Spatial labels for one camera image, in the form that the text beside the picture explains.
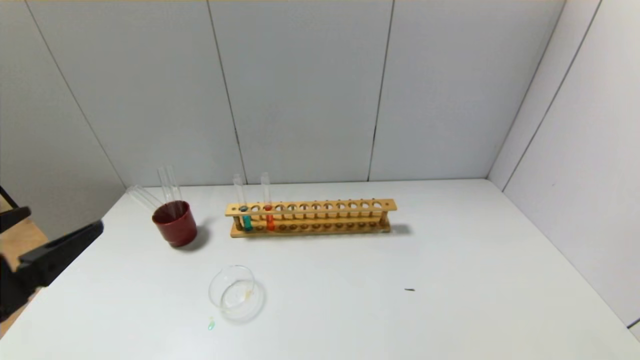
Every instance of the test tube with red liquid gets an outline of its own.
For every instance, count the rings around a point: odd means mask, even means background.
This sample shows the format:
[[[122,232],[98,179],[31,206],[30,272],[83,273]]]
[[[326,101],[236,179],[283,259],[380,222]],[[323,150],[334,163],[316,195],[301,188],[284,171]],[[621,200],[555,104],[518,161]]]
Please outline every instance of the test tube with red liquid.
[[[271,211],[273,206],[271,206],[271,191],[269,189],[271,182],[269,181],[269,173],[263,172],[260,181],[262,183],[262,193],[264,194],[264,209]],[[276,224],[273,222],[273,215],[267,215],[267,230],[274,231],[275,229]]]

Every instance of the glass petri dish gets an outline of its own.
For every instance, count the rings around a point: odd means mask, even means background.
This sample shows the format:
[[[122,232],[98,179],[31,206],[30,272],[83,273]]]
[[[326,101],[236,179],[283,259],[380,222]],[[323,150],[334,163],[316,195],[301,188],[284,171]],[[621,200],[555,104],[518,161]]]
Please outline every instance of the glass petri dish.
[[[258,305],[253,273],[246,266],[220,270],[209,284],[209,300],[229,318],[243,318]]]

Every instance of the white tabletop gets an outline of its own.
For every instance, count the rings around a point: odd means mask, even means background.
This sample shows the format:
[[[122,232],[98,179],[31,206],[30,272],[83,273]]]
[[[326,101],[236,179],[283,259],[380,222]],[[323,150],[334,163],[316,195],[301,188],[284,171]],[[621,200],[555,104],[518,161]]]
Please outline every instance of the white tabletop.
[[[125,196],[0,340],[0,358],[640,359],[635,337],[486,180],[271,191],[288,201],[390,197],[399,209],[390,234],[232,239],[223,212],[233,188],[183,188],[203,237],[176,250]],[[207,298],[213,275],[233,264],[267,293],[244,325]]]

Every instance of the test tube rack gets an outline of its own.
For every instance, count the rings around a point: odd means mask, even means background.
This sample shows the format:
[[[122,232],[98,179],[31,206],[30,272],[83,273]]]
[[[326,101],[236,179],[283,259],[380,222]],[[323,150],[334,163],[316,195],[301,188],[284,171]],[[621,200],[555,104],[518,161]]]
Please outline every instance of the test tube rack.
[[[225,216],[234,218],[231,237],[389,233],[387,213],[397,210],[393,199],[273,202],[271,205],[269,211],[261,202],[247,203],[246,211],[240,210],[240,204],[227,205]],[[275,230],[267,230],[267,215],[273,215]],[[242,218],[245,216],[251,216],[252,230],[244,229]]]

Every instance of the red cup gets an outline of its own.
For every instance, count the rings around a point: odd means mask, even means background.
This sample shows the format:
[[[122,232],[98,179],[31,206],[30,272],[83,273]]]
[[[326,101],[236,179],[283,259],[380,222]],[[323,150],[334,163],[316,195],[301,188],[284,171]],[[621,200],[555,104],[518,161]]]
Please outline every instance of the red cup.
[[[172,247],[185,246],[198,234],[191,208],[186,201],[172,201],[157,208],[151,220]]]

